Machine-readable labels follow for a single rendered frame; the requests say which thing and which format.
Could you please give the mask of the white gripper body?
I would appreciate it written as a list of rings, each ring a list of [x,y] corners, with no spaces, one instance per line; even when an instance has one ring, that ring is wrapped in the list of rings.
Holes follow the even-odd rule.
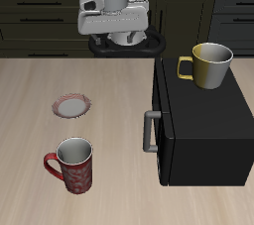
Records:
[[[148,28],[149,1],[128,0],[122,10],[105,11],[104,0],[79,0],[77,29],[81,35],[135,32]]]

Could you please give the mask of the red rimmed white plate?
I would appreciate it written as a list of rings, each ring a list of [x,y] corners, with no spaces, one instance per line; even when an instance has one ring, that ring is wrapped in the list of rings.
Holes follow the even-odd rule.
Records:
[[[83,94],[70,93],[58,98],[52,105],[55,115],[73,119],[84,115],[91,107],[91,101]]]

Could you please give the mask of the yellow and grey mug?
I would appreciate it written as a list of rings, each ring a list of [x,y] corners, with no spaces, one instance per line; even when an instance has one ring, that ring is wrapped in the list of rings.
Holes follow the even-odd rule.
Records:
[[[191,56],[180,56],[177,64],[177,76],[191,80],[201,89],[219,87],[233,59],[233,51],[215,43],[202,43],[194,46]],[[182,61],[192,63],[192,74],[180,74]]]

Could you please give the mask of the red patterned mug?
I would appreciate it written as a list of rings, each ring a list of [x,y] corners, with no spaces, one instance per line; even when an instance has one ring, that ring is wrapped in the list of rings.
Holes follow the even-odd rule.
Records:
[[[65,188],[73,194],[83,194],[92,186],[91,144],[83,138],[63,140],[54,153],[44,157],[45,169],[62,180]]]

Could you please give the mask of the dark kitchen cupboards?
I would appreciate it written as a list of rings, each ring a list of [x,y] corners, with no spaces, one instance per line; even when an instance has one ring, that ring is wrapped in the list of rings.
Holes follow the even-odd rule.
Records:
[[[214,0],[148,1],[148,28],[166,40],[160,56],[207,41]],[[78,32],[78,11],[79,0],[0,0],[0,57],[95,57],[92,35]]]

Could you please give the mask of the black microwave oven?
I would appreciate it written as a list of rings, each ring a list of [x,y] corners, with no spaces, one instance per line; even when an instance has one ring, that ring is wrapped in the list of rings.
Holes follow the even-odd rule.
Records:
[[[243,186],[254,165],[254,117],[231,71],[213,90],[177,77],[156,58],[143,150],[157,155],[163,186]]]

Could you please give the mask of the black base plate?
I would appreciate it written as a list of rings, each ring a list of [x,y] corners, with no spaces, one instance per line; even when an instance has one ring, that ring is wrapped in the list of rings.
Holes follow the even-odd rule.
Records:
[[[93,37],[89,38],[89,49],[98,58],[154,58],[159,57],[166,48],[165,38],[153,25],[145,31],[147,38],[135,46],[119,46],[107,38],[107,34],[98,35],[100,44]]]

